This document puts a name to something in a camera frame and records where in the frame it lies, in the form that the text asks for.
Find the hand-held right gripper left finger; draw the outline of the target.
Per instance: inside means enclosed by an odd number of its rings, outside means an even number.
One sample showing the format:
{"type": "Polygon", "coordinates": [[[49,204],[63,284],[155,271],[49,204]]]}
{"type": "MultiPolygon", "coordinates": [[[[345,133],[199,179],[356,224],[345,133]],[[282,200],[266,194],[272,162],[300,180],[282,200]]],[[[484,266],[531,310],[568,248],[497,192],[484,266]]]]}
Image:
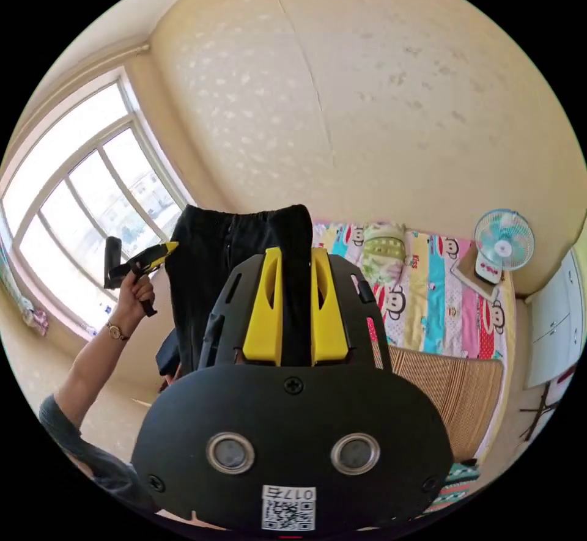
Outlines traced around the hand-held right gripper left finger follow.
{"type": "Polygon", "coordinates": [[[266,250],[249,326],[242,348],[248,362],[281,365],[282,357],[282,254],[266,250]]]}

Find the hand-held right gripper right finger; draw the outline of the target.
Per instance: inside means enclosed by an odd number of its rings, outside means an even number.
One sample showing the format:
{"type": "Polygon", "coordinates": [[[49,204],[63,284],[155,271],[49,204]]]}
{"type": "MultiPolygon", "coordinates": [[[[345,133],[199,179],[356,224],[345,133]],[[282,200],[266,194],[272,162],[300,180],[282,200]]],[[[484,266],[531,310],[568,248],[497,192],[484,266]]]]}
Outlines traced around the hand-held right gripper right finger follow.
{"type": "Polygon", "coordinates": [[[311,256],[311,360],[313,364],[345,361],[347,339],[329,254],[313,248],[311,256]]]}

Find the person's left hand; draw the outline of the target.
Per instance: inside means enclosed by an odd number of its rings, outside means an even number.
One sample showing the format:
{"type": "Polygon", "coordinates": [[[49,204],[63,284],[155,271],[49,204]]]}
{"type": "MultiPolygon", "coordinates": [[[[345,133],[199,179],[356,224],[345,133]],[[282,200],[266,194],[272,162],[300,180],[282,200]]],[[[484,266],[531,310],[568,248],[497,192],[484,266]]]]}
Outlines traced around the person's left hand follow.
{"type": "Polygon", "coordinates": [[[111,322],[118,326],[122,333],[129,336],[147,316],[143,303],[153,304],[155,293],[147,275],[138,276],[130,271],[122,281],[119,299],[111,322]]]}

